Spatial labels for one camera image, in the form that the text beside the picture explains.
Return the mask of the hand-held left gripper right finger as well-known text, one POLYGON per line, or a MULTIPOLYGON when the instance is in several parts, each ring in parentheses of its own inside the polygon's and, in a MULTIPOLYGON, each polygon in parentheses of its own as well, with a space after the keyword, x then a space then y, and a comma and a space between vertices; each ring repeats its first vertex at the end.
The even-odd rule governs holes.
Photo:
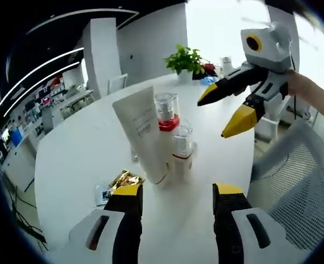
POLYGON ((212 184, 213 230, 219 263, 291 263, 285 229, 260 208, 252 207, 241 188, 212 184))

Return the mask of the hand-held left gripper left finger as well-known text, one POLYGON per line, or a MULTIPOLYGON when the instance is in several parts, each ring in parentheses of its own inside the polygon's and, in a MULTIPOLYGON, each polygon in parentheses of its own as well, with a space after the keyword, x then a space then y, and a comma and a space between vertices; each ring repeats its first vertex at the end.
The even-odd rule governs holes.
POLYGON ((143 185, 113 191, 69 233, 68 263, 138 263, 142 234, 143 185))

